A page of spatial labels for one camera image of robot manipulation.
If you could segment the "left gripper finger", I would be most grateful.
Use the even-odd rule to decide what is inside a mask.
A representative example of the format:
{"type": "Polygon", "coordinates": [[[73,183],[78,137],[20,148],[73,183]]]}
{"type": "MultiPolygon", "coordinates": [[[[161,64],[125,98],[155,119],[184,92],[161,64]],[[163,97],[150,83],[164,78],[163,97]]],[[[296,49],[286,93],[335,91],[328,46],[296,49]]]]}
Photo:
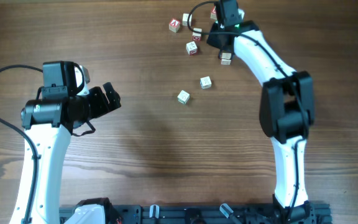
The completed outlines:
{"type": "Polygon", "coordinates": [[[109,101],[109,110],[114,111],[121,107],[121,97],[116,91],[109,91],[106,93],[107,99],[109,101]]]}
{"type": "Polygon", "coordinates": [[[105,95],[106,96],[115,96],[116,95],[116,91],[114,90],[114,88],[112,87],[111,82],[107,82],[103,85],[103,88],[105,90],[105,95]]]}

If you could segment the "blue number 2 block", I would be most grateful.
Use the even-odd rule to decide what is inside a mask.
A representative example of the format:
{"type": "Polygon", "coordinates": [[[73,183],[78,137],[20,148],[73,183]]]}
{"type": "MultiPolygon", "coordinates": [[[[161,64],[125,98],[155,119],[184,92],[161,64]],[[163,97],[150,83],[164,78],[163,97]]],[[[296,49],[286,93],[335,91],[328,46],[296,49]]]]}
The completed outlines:
{"type": "Polygon", "coordinates": [[[200,78],[200,85],[202,89],[211,88],[212,82],[209,76],[200,78]]]}

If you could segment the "green edged picture block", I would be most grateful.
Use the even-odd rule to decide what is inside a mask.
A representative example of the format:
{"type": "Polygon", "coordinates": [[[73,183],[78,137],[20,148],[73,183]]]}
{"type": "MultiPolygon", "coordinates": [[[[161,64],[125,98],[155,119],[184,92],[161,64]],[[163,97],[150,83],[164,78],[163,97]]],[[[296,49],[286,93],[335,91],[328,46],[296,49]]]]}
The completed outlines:
{"type": "Polygon", "coordinates": [[[185,90],[182,90],[178,96],[177,96],[177,99],[180,103],[182,104],[186,104],[188,102],[188,100],[190,99],[190,94],[187,93],[185,90]]]}

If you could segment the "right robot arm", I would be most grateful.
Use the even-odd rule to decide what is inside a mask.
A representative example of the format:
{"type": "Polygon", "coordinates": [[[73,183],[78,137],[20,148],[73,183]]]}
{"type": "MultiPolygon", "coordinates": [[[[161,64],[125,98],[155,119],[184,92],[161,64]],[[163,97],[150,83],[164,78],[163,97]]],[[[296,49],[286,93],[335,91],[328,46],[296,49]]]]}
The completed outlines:
{"type": "Polygon", "coordinates": [[[281,223],[305,221],[310,216],[310,204],[305,190],[304,153],[314,123],[311,76],[287,65],[253,21],[231,27],[215,22],[207,43],[241,59],[261,84],[259,121],[275,154],[273,204],[281,223]]]}

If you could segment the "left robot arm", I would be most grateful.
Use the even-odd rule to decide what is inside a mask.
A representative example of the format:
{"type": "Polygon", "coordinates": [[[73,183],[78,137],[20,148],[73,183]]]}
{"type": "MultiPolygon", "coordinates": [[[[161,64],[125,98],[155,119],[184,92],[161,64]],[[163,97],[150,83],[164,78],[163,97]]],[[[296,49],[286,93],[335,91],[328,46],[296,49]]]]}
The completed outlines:
{"type": "Polygon", "coordinates": [[[121,106],[111,83],[43,86],[22,110],[24,165],[11,223],[60,223],[60,187],[73,130],[121,106]]]}

